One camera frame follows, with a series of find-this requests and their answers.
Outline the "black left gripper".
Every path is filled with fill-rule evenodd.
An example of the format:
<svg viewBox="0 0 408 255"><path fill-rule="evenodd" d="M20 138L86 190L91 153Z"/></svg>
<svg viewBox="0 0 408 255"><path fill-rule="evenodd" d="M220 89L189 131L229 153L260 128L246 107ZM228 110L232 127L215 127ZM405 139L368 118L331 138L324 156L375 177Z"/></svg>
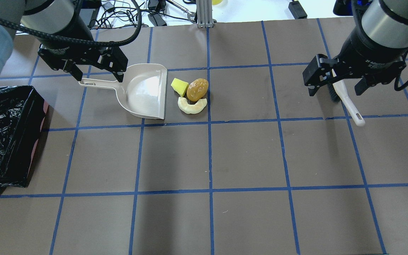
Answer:
<svg viewBox="0 0 408 255"><path fill-rule="evenodd" d="M48 49L41 45L38 54L51 69L66 68L78 82L81 82L84 76L78 65L92 65L101 70L114 72L114 77L120 83L123 82L128 66L128 58L119 47L72 45L63 49Z"/></svg>

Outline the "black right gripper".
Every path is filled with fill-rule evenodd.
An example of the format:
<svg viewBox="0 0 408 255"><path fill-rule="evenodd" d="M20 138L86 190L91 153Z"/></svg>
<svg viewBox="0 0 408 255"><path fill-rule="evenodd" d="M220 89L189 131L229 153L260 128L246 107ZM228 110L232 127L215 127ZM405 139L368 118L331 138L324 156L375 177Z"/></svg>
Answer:
<svg viewBox="0 0 408 255"><path fill-rule="evenodd" d="M392 82L406 66L403 57L398 57L392 63L383 64L370 62L363 57L342 60L339 57L331 59L324 54L317 54L307 65L302 76L310 97L316 95L325 80L332 83L341 79L360 79L354 86L356 96L360 96L370 86Z"/></svg>

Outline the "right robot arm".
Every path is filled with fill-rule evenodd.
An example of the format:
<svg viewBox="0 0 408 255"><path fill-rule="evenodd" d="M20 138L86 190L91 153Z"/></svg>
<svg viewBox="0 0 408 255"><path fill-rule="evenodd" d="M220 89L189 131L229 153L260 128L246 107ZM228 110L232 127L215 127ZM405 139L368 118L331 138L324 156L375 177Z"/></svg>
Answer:
<svg viewBox="0 0 408 255"><path fill-rule="evenodd" d="M394 83L396 91L408 55L408 0L349 1L355 27L335 58L317 54L303 71L308 94L329 86L331 99L339 101L336 82L359 79L356 95L377 84Z"/></svg>

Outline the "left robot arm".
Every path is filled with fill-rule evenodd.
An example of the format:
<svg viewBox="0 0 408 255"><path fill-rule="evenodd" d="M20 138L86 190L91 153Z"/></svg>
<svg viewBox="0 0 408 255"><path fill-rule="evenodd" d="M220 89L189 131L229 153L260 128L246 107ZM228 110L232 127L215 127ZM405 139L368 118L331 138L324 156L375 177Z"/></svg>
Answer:
<svg viewBox="0 0 408 255"><path fill-rule="evenodd" d="M0 0L0 19L55 36L93 41L92 33L69 0ZM13 52L16 30L0 25L0 75ZM79 65L92 65L123 81L128 59L119 47L78 45L38 37L40 58L52 69L81 81Z"/></svg>

